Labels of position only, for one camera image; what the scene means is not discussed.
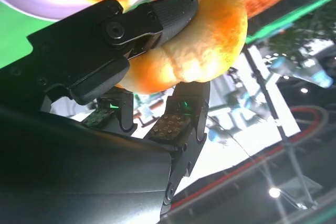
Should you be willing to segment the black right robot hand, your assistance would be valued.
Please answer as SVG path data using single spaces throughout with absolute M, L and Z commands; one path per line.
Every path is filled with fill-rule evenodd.
M 197 0 L 103 0 L 28 36 L 1 69 L 1 223 L 157 223 L 203 148 L 210 83 L 181 83 L 144 138 L 130 60 L 175 37 Z

